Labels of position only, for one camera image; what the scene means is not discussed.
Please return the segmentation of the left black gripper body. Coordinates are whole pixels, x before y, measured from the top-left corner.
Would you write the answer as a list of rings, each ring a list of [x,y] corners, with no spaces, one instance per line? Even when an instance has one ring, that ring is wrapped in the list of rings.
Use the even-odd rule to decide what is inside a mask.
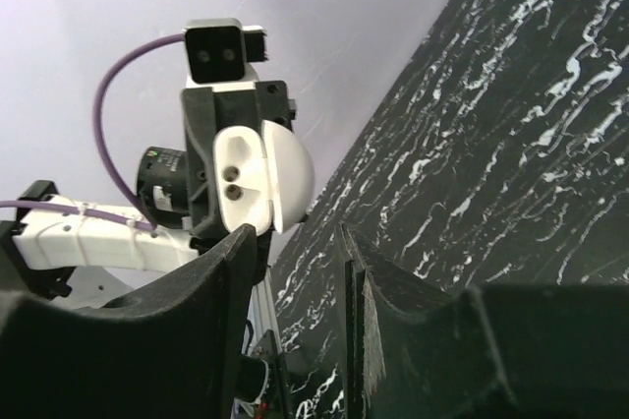
[[[245,126],[261,131],[264,120],[292,130],[295,101],[283,81],[255,82],[249,90],[184,89],[180,94],[187,153],[187,203],[191,233],[199,239],[228,234],[216,189],[213,142],[219,131]]]

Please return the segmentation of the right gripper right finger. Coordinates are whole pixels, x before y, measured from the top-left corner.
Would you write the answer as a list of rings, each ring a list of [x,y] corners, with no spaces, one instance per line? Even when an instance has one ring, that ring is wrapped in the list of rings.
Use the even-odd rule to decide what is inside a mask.
[[[624,418],[624,286],[472,286],[448,295],[338,229],[349,418]]]

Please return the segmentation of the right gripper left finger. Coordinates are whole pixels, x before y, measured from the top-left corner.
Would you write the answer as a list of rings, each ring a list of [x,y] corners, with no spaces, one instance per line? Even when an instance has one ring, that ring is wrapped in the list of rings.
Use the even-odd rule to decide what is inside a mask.
[[[1,295],[5,418],[227,418],[256,265],[244,225],[99,309]]]

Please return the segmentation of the white earbud charging case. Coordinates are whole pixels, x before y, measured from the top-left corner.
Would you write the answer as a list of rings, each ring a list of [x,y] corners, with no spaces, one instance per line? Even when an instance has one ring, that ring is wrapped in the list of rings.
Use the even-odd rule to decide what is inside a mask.
[[[297,136],[264,120],[221,130],[213,142],[214,173],[222,223],[230,232],[243,224],[257,235],[284,233],[306,216],[314,197],[315,169]]]

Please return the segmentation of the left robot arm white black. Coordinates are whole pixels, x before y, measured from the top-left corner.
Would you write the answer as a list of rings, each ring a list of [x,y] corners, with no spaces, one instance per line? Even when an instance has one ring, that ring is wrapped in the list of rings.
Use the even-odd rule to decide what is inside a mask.
[[[1,224],[1,287],[46,300],[74,294],[81,269],[168,273],[242,226],[254,233],[255,278],[273,233],[300,223],[312,197],[310,156],[294,134],[296,109],[281,81],[187,88],[183,150],[150,148],[136,207],[62,196],[39,180]]]

